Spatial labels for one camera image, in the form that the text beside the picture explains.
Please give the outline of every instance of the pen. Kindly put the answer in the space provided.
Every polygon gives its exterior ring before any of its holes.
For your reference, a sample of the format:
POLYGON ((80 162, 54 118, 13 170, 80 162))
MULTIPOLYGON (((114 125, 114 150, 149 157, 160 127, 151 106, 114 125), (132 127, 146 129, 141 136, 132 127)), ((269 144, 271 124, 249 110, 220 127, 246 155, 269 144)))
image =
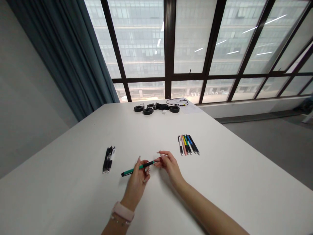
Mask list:
POLYGON ((111 154, 111 158, 110 158, 110 162, 109 162, 108 173, 110 172, 110 169, 111 169, 111 165, 112 165, 112 162, 113 162, 114 154, 115 154, 115 146, 114 146, 114 148, 112 149, 112 154, 111 154))
POLYGON ((106 154, 105 154, 104 163, 103 163, 103 167, 102 167, 102 173, 104 173, 105 165, 107 164, 107 159, 108 159, 109 150, 110 150, 110 148, 107 148, 107 152, 106 152, 106 154))
POLYGON ((183 155, 182 140, 180 139, 180 136, 178 136, 178 143, 179 143, 180 154, 183 155))
POLYGON ((184 139, 183 139, 183 136, 182 136, 182 135, 180 136, 180 139, 181 139, 181 141, 182 141, 182 145, 183 145, 183 149, 184 149, 185 156, 187 156, 187 151, 186 151, 186 148, 185 148, 184 139))
POLYGON ((110 147, 110 150, 109 150, 109 155, 108 155, 108 159, 107 159, 107 163, 106 163, 106 165, 105 165, 105 173, 107 173, 107 171, 108 171, 108 167, 109 167, 109 162, 110 162, 110 160, 111 160, 111 154, 112 154, 112 146, 110 147))
POLYGON ((189 151, 188 151, 188 147, 187 147, 187 143, 186 143, 184 135, 183 135, 183 140, 184 140, 184 144, 185 144, 185 149, 186 149, 187 155, 189 155, 189 151))
POLYGON ((194 147, 195 147, 195 149, 196 149, 196 152, 198 153, 198 155, 200 155, 200 152, 199 152, 199 150, 198 150, 198 148, 197 148, 195 142, 193 141, 193 139, 191 138, 190 135, 189 135, 189 138, 190 138, 190 140, 192 141, 192 144, 194 145, 194 147))
POLYGON ((184 135, 184 138, 185 138, 185 141, 186 141, 186 143, 187 143, 188 151, 189 151, 190 155, 192 155, 192 154, 191 154, 191 149, 190 149, 190 146, 189 146, 189 143, 188 143, 188 140, 187 140, 187 137, 186 137, 185 135, 184 135))
POLYGON ((190 146, 191 146, 192 150, 193 150, 193 151, 194 151, 194 153, 196 154, 195 147, 193 146, 192 141, 190 140, 189 136, 188 136, 188 135, 186 135, 186 138, 188 139, 188 141, 189 141, 189 143, 190 143, 190 146))
MULTIPOLYGON (((160 160, 153 160, 153 161, 151 161, 151 162, 148 162, 148 163, 146 163, 146 164, 141 165, 141 166, 139 167, 139 169, 145 168, 145 167, 150 166, 150 165, 152 165, 152 164, 154 164, 154 163, 156 163, 156 162, 159 162, 159 161, 160 161, 160 160)), ((124 176, 126 176, 126 175, 132 174, 133 172, 134 172, 134 169, 131 169, 131 170, 128 170, 128 171, 124 171, 121 175, 122 175, 122 177, 124 177, 124 176)))

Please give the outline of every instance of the glass window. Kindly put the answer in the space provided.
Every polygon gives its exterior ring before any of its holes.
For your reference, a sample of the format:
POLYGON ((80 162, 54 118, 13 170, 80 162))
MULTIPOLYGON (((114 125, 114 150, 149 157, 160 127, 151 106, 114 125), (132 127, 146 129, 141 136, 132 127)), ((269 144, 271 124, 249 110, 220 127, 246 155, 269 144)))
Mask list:
POLYGON ((113 85, 115 87, 120 102, 121 103, 128 102, 123 83, 114 83, 113 85))
POLYGON ((271 77, 268 78, 257 99, 276 97, 289 77, 271 77))
POLYGON ((268 73, 308 1, 276 0, 244 74, 268 73))
POLYGON ((253 99, 255 93, 258 91, 261 83, 265 78, 242 78, 237 86, 235 94, 232 98, 235 100, 249 100, 253 99))
POLYGON ((165 99, 165 82, 128 83, 132 101, 165 99))
POLYGON ((297 67, 297 65, 300 63, 300 61, 306 55, 307 51, 311 48, 312 45, 313 42, 311 42, 311 44, 304 50, 304 52, 298 57, 298 59, 290 66, 286 73, 292 73, 294 71, 294 69, 297 67))
POLYGON ((164 77, 163 0, 108 4, 126 77, 164 77))
POLYGON ((297 76, 294 77, 288 87, 284 90, 281 96, 297 95, 301 89, 308 83, 312 76, 297 76))
POLYGON ((203 80, 172 81, 172 98, 185 97, 192 103, 199 103, 203 80))
POLYGON ((299 72, 313 72, 313 54, 305 62, 299 72))
POLYGON ((226 101, 234 80, 235 79, 208 80, 206 82, 202 103, 226 101))
POLYGON ((85 4, 110 76, 111 78, 121 78, 101 1, 85 0, 85 4))
POLYGON ((295 59, 295 57, 305 47, 307 42, 310 41, 310 39, 313 37, 312 22, 313 9, 309 11, 308 15, 302 22, 298 31, 289 43, 287 49, 275 66, 274 71, 285 71, 291 62, 295 59))
POLYGON ((209 75, 237 74, 265 0, 227 0, 209 75))
POLYGON ((217 0, 177 0, 174 73, 202 73, 217 0))
POLYGON ((313 93, 313 82, 301 93, 301 95, 311 95, 313 93))

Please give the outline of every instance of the black cable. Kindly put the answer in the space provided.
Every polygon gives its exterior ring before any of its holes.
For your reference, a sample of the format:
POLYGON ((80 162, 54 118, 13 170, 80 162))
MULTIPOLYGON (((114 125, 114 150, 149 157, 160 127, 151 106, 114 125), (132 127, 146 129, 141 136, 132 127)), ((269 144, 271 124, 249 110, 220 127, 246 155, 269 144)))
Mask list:
POLYGON ((188 105, 188 100, 186 99, 183 99, 183 98, 173 98, 173 99, 169 99, 166 101, 167 104, 170 104, 170 105, 174 105, 174 106, 186 106, 188 105), (184 104, 171 104, 171 103, 168 103, 170 100, 174 100, 174 101, 183 101, 185 102, 184 104))

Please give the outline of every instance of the woman's left hand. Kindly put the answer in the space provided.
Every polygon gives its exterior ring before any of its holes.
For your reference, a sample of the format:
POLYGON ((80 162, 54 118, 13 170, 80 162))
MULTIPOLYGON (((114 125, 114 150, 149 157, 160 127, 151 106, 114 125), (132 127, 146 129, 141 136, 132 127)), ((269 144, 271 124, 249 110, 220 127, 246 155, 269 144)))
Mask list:
POLYGON ((149 167, 139 169, 141 165, 146 164, 147 162, 148 160, 140 161, 140 157, 138 158, 134 167, 134 172, 128 181, 124 197, 120 202, 131 211, 135 211, 143 195, 146 184, 150 179, 149 167))

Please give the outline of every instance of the white wall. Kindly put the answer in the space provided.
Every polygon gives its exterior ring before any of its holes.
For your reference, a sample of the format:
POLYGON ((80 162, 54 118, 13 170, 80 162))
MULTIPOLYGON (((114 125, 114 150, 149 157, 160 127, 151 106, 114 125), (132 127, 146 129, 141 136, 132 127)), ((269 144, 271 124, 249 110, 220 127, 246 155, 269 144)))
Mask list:
POLYGON ((77 123, 5 0, 0 0, 0 178, 77 123))
POLYGON ((199 108, 213 118, 236 117, 291 110, 307 97, 199 105, 199 108))

